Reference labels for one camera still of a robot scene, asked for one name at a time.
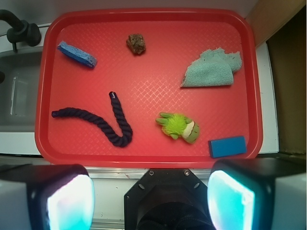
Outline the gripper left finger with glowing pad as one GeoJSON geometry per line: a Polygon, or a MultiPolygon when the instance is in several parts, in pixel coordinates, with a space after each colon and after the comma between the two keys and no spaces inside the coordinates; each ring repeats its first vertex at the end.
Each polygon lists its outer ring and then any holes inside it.
{"type": "Polygon", "coordinates": [[[94,215],[94,183],[72,165],[1,165],[2,230],[88,230],[94,215]]]}

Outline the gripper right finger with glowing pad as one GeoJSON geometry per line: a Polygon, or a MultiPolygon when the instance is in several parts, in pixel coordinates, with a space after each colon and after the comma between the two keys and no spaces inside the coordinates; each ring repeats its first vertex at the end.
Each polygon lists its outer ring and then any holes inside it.
{"type": "Polygon", "coordinates": [[[305,230],[306,160],[218,160],[208,180],[207,201],[217,230],[305,230]]]}

